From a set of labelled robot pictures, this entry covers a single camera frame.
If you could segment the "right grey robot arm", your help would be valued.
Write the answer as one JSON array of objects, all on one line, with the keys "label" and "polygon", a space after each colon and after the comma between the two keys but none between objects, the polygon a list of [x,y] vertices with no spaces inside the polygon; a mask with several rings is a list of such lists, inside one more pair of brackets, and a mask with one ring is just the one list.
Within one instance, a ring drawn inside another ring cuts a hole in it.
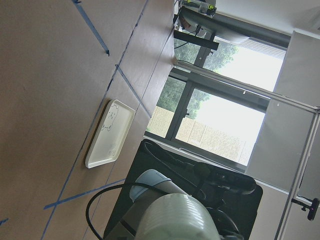
[{"label": "right grey robot arm", "polygon": [[155,169],[146,170],[135,182],[163,192],[135,185],[122,188],[104,230],[104,240],[133,240],[144,212],[156,199],[165,193],[186,194],[170,178]]}]

